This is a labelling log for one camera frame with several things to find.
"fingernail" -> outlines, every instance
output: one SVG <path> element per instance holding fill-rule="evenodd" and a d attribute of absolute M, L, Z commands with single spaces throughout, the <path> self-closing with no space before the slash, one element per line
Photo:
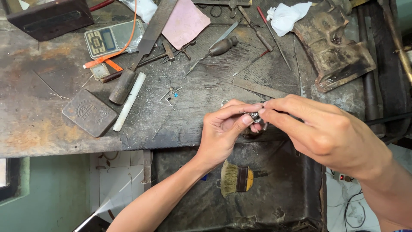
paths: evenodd
<path fill-rule="evenodd" d="M 248 114 L 244 114 L 242 117 L 243 117 L 243 118 L 242 118 L 242 122 L 243 122 L 245 125 L 249 125 L 249 124 L 251 124 L 251 123 L 253 122 L 253 118 L 252 118 L 250 115 L 248 115 Z"/>

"digital scale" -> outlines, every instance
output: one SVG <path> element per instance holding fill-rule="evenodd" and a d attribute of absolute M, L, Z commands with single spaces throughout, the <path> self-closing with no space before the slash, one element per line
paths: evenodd
<path fill-rule="evenodd" d="M 133 30 L 133 22 L 134 21 L 130 21 L 113 26 L 86 31 L 84 33 L 84 38 L 86 40 L 90 57 L 97 59 L 104 55 L 116 53 L 122 50 L 129 41 L 131 31 Z M 142 21 L 136 19 L 133 38 L 130 41 L 129 46 L 124 50 L 123 53 L 136 51 L 137 45 L 144 32 L 145 29 L 143 27 Z"/>

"white chalk stick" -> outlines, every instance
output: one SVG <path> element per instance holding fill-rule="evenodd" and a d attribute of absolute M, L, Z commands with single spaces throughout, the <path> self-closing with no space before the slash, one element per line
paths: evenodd
<path fill-rule="evenodd" d="M 126 103 L 124 104 L 123 109 L 120 112 L 119 118 L 116 120 L 116 123 L 113 126 L 114 131 L 120 131 L 122 129 L 123 123 L 126 120 L 126 117 L 129 114 L 129 111 L 133 106 L 133 103 L 136 100 L 137 94 L 139 93 L 140 88 L 142 88 L 145 79 L 146 75 L 144 73 L 139 73 L 139 76 L 137 77 L 137 80 L 134 83 L 129 96 L 127 97 Z"/>

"floor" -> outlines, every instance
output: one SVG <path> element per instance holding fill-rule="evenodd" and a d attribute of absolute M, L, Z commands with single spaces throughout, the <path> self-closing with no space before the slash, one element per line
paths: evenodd
<path fill-rule="evenodd" d="M 143 193 L 143 151 L 116 154 L 90 155 L 90 210 L 110 223 L 108 209 L 116 217 Z"/>
<path fill-rule="evenodd" d="M 395 159 L 412 171 L 412 150 L 389 145 Z M 105 156 L 113 159 L 117 152 L 107 152 Z M 116 217 L 119 212 L 143 193 L 143 151 L 119 152 L 108 161 L 101 153 L 90 155 L 90 210 L 98 210 L 99 216 L 108 222 L 113 220 L 108 209 Z M 345 228 L 344 211 L 346 202 L 361 190 L 356 182 L 338 181 L 327 171 L 328 191 L 328 230 L 330 232 L 354 232 L 368 230 L 380 232 L 376 215 L 372 212 L 363 194 L 355 196 L 348 207 Z"/>
<path fill-rule="evenodd" d="M 412 171 L 412 150 L 393 144 L 390 144 L 388 147 L 392 151 L 394 158 L 406 169 Z M 346 202 L 351 196 L 360 192 L 361 186 L 357 183 L 333 179 L 333 175 L 329 169 L 327 170 L 326 176 L 328 230 L 330 232 L 353 232 L 358 230 L 380 232 L 378 219 L 366 203 L 363 194 L 355 196 L 351 200 L 346 213 L 347 223 L 345 228 L 344 211 Z"/>

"hand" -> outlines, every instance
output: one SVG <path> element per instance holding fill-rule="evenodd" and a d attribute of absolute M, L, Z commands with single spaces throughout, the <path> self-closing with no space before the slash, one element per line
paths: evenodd
<path fill-rule="evenodd" d="M 392 160 L 391 151 L 366 124 L 336 106 L 296 95 L 272 99 L 263 106 L 259 115 L 264 121 L 288 134 L 296 150 L 332 170 L 370 180 Z"/>
<path fill-rule="evenodd" d="M 261 108 L 261 103 L 251 105 L 232 99 L 218 111 L 206 114 L 203 119 L 202 140 L 195 158 L 201 159 L 210 169 L 225 161 L 243 130 L 248 126 L 253 132 L 262 129 L 260 124 L 253 123 L 250 115 L 239 112 L 253 113 Z"/>

